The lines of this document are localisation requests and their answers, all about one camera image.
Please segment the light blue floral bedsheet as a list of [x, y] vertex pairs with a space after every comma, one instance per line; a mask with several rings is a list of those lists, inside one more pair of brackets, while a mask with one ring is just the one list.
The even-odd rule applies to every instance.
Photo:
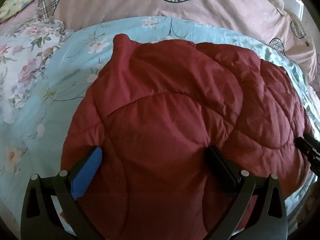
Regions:
[[171, 17], [126, 18], [97, 24], [74, 33], [49, 60], [16, 121], [1, 124], [1, 218], [20, 235], [27, 182], [34, 173], [58, 172], [62, 145], [72, 116], [89, 85], [111, 58], [118, 34], [141, 43], [180, 38], [248, 48], [289, 74], [319, 136], [319, 98], [306, 84], [301, 69], [271, 47], [232, 30]]

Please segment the pink duvet with plaid hearts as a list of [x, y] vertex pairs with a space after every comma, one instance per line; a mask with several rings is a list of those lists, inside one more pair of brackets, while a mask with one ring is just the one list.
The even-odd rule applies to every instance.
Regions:
[[168, 16], [237, 31], [270, 46], [300, 66], [308, 82], [317, 73], [312, 37], [299, 18], [284, 7], [282, 15], [268, 0], [34, 0], [23, 10], [41, 7], [80, 30], [91, 25], [139, 16]]

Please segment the red quilted puffer coat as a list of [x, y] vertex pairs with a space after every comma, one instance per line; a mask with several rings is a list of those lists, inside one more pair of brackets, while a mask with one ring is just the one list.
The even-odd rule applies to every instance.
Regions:
[[310, 176], [294, 145], [309, 131], [286, 70], [253, 51], [120, 34], [73, 116], [61, 168], [102, 148], [78, 202], [104, 239], [202, 239], [231, 202], [204, 149], [255, 176], [276, 174], [289, 197]]

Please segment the white floral ruffled quilt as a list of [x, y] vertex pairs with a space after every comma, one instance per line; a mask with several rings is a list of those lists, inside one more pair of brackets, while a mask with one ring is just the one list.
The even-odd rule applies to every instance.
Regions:
[[47, 61], [73, 30], [53, 17], [28, 18], [1, 35], [1, 123], [12, 124]]

